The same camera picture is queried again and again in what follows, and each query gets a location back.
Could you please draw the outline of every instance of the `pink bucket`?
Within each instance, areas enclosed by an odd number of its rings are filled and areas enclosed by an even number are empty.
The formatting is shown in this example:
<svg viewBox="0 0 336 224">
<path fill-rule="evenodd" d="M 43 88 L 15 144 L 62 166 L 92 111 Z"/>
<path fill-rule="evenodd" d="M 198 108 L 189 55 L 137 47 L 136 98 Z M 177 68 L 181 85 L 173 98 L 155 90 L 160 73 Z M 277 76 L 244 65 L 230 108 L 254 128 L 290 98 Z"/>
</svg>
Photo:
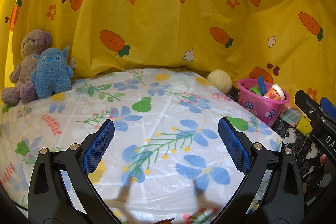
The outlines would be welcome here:
<svg viewBox="0 0 336 224">
<path fill-rule="evenodd" d="M 289 102 L 290 97 L 283 90 L 285 94 L 283 101 L 264 98 L 248 90 L 255 85 L 258 86 L 257 79 L 244 78 L 237 81 L 237 86 L 239 87 L 238 103 L 257 116 L 266 125 L 272 127 L 283 106 Z M 267 90 L 272 86 L 272 84 L 267 82 L 265 82 L 265 85 Z"/>
</svg>

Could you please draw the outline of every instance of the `brown teddy bear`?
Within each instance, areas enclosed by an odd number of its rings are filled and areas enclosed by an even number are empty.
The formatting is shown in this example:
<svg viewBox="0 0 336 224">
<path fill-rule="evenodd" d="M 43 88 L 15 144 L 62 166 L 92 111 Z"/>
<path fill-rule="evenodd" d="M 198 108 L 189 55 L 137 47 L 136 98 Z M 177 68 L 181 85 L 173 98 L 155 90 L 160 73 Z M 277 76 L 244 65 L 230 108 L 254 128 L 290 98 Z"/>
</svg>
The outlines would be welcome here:
<svg viewBox="0 0 336 224">
<path fill-rule="evenodd" d="M 16 66 L 9 75 L 15 87 L 4 88 L 1 93 L 2 101 L 9 106 L 16 106 L 21 100 L 27 103 L 35 100 L 35 85 L 31 82 L 30 76 L 37 67 L 36 60 L 32 54 L 41 54 L 50 45 L 51 35 L 40 29 L 30 31 L 21 42 L 21 56 L 23 60 Z"/>
</svg>

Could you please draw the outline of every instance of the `screw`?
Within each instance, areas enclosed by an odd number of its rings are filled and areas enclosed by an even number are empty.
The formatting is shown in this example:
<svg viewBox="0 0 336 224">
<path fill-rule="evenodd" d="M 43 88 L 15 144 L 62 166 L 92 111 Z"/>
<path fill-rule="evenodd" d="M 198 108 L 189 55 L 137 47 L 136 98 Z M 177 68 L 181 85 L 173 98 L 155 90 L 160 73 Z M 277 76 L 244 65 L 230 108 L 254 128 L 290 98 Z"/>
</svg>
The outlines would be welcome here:
<svg viewBox="0 0 336 224">
<path fill-rule="evenodd" d="M 263 145 L 261 143 L 255 143 L 254 148 L 257 149 L 257 150 L 261 150 L 261 149 L 263 149 Z"/>
<path fill-rule="evenodd" d="M 40 153 L 41 153 L 42 155 L 44 155 L 45 153 L 47 153 L 47 151 L 48 151 L 48 149 L 46 149 L 46 148 L 42 148 L 42 149 L 40 150 Z"/>
<path fill-rule="evenodd" d="M 73 143 L 72 145 L 70 145 L 70 150 L 77 150 L 79 148 L 79 145 L 77 143 Z"/>
<path fill-rule="evenodd" d="M 288 155 L 291 155 L 293 152 L 290 148 L 286 148 L 285 149 L 285 152 L 288 154 Z"/>
</svg>

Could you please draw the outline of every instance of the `plush toy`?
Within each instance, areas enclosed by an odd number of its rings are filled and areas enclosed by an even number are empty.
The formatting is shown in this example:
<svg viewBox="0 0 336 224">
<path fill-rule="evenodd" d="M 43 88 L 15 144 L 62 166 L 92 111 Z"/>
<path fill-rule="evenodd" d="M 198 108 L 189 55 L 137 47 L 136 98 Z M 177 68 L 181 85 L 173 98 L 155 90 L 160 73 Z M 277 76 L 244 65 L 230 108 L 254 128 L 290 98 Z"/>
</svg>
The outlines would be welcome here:
<svg viewBox="0 0 336 224">
<path fill-rule="evenodd" d="M 37 60 L 37 68 L 31 75 L 31 81 L 35 84 L 39 99 L 71 89 L 70 78 L 74 76 L 74 71 L 67 65 L 69 48 L 67 46 L 63 51 L 49 48 L 40 55 L 33 55 Z"/>
<path fill-rule="evenodd" d="M 207 80 L 221 93 L 226 95 L 228 95 L 232 88 L 231 77 L 222 70 L 214 70 L 208 75 Z"/>
<path fill-rule="evenodd" d="M 35 85 L 30 81 L 30 76 L 37 63 L 32 54 L 42 53 L 50 44 L 51 35 L 40 29 L 30 31 L 21 42 L 21 61 L 9 75 L 10 81 L 16 85 L 4 88 L 1 93 L 1 100 L 9 105 L 16 106 L 21 100 L 24 103 L 36 99 Z"/>
</svg>

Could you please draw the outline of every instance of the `blue stuffed toy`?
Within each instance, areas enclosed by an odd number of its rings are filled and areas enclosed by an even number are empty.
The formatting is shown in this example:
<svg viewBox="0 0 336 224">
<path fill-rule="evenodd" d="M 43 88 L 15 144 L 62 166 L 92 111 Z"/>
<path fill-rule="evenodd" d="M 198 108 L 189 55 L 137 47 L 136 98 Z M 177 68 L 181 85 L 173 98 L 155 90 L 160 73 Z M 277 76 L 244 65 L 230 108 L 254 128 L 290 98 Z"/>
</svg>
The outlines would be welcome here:
<svg viewBox="0 0 336 224">
<path fill-rule="evenodd" d="M 37 68 L 31 74 L 31 81 L 35 84 L 39 99 L 71 89 L 70 78 L 74 76 L 74 71 L 66 61 L 69 48 L 67 46 L 63 51 L 49 48 L 41 54 L 33 54 Z"/>
</svg>

